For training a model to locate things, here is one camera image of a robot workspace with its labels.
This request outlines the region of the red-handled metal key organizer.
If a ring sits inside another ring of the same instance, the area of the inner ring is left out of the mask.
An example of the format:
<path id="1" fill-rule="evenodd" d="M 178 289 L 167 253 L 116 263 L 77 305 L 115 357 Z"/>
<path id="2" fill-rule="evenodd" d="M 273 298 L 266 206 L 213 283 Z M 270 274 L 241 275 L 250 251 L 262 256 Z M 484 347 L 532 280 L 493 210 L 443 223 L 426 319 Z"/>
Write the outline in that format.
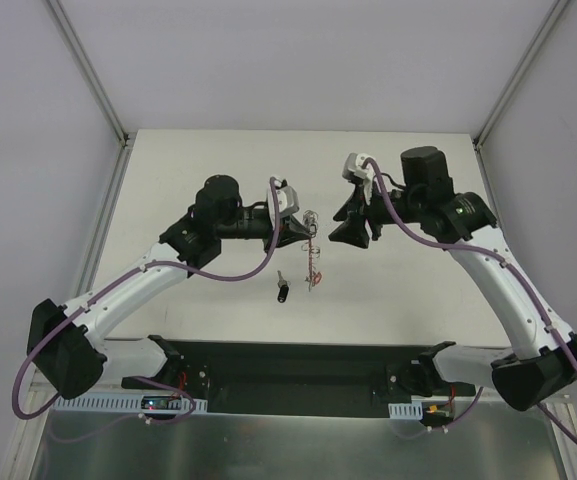
<path id="1" fill-rule="evenodd" d="M 312 292 L 322 280 L 322 273 L 316 266 L 321 255 L 320 247 L 315 243 L 319 231 L 318 214 L 313 210 L 306 210 L 303 214 L 302 222 L 309 234 L 308 240 L 302 246 L 302 250 L 307 253 L 307 276 L 305 281 L 308 291 Z"/>

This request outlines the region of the black-headed key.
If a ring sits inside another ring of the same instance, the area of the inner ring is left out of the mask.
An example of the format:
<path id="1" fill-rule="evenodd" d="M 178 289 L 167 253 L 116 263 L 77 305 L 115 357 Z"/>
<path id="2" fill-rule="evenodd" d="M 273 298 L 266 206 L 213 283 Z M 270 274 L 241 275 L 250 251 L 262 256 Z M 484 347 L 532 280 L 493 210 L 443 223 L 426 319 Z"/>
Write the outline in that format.
<path id="1" fill-rule="evenodd" d="M 277 294 L 277 301 L 281 304 L 285 303 L 288 295 L 289 295 L 289 291 L 290 291 L 290 282 L 288 280 L 286 280 L 282 274 L 282 272 L 280 270 L 277 271 L 277 275 L 278 275 L 278 282 L 277 282 L 277 286 L 278 286 L 278 294 Z"/>

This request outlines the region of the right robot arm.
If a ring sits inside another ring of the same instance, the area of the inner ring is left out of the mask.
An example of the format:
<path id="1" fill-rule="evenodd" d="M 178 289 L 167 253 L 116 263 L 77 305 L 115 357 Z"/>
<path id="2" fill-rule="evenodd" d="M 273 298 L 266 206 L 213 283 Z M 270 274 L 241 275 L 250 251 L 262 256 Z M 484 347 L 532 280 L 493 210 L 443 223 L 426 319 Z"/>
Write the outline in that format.
<path id="1" fill-rule="evenodd" d="M 448 252 L 482 293 L 508 337 L 508 348 L 444 341 L 400 369 L 411 395 L 441 394 L 455 383 L 495 390 L 526 411 L 577 380 L 577 332 L 557 315 L 526 277 L 495 215 L 474 192 L 458 193 L 445 154 L 434 146 L 401 156 L 404 183 L 388 190 L 375 160 L 352 153 L 342 176 L 354 190 L 333 219 L 332 242 L 365 249 L 384 226 Z"/>

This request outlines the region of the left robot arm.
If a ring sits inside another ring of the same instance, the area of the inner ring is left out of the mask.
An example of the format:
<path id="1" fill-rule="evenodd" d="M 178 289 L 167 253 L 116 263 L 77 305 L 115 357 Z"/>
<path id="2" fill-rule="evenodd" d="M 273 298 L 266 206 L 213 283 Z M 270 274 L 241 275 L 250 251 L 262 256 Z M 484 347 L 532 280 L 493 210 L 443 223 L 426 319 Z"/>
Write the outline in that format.
<path id="1" fill-rule="evenodd" d="M 155 296 L 193 276 L 218 282 L 253 278 L 276 249 L 306 239 L 298 210 L 297 193 L 284 180 L 271 178 L 266 199 L 246 206 L 234 178 L 208 178 L 187 213 L 118 278 L 62 305 L 39 303 L 31 316 L 28 357 L 66 400 L 106 379 L 146 377 L 156 388 L 172 387 L 181 356 L 165 340 L 111 340 L 109 334 Z M 229 278 L 206 272 L 225 240 L 259 240 L 265 258 L 251 272 Z"/>

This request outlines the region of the left aluminium frame post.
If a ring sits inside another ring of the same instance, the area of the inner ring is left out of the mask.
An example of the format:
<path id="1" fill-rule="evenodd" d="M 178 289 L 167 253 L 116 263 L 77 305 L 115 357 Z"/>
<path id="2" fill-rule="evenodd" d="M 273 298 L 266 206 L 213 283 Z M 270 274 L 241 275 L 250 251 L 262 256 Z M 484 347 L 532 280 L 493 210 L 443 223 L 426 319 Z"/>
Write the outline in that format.
<path id="1" fill-rule="evenodd" d="M 86 49 L 69 18 L 69 15 L 59 0 L 46 0 L 42 4 L 49 13 L 59 35 L 69 51 L 75 66 L 97 104 L 105 122 L 112 131 L 117 143 L 125 147 L 130 141 L 130 133 L 124 127 L 114 108 L 112 101 L 103 86 Z"/>

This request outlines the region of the aluminium frame post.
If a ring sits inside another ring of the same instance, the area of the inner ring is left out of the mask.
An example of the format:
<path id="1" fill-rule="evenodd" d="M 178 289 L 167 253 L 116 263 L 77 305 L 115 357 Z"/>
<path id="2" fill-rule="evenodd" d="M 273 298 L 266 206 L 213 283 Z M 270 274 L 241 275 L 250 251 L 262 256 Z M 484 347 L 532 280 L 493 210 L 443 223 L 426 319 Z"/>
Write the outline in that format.
<path id="1" fill-rule="evenodd" d="M 509 108 L 523 82 L 526 80 L 539 55 L 545 49 L 548 41 L 573 4 L 573 0 L 556 0 L 552 2 L 546 15 L 527 44 L 518 63 L 505 82 L 481 128 L 473 137 L 473 146 L 476 152 L 481 151 L 493 130 L 501 121 L 502 116 Z"/>
<path id="2" fill-rule="evenodd" d="M 49 13 L 59 35 L 69 51 L 75 66 L 97 104 L 105 122 L 112 131 L 117 143 L 125 147 L 130 141 L 130 133 L 124 127 L 114 108 L 112 101 L 103 86 L 86 49 L 69 18 L 69 15 L 59 0 L 46 0 L 42 4 Z"/>

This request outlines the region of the right aluminium frame post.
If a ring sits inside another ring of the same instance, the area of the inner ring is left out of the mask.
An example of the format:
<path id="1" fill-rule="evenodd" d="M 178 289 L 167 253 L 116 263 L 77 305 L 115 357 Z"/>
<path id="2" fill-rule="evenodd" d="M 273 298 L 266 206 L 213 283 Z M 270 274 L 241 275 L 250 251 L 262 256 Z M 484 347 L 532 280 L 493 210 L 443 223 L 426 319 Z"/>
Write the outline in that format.
<path id="1" fill-rule="evenodd" d="M 556 0 L 552 2 L 546 15 L 527 44 L 518 63 L 505 82 L 481 128 L 473 137 L 473 146 L 476 152 L 481 151 L 493 130 L 501 121 L 502 116 L 509 108 L 523 82 L 526 80 L 539 55 L 545 49 L 548 41 L 573 4 L 573 0 Z"/>

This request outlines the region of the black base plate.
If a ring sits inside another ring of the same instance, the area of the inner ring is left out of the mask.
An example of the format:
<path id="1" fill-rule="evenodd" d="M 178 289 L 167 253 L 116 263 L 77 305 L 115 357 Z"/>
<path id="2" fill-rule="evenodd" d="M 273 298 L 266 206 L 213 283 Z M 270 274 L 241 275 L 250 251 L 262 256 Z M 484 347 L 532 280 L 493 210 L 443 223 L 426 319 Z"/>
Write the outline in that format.
<path id="1" fill-rule="evenodd" d="M 181 358 L 154 381 L 180 386 L 211 413 L 386 418 L 407 403 L 399 374 L 422 346 L 170 341 Z"/>

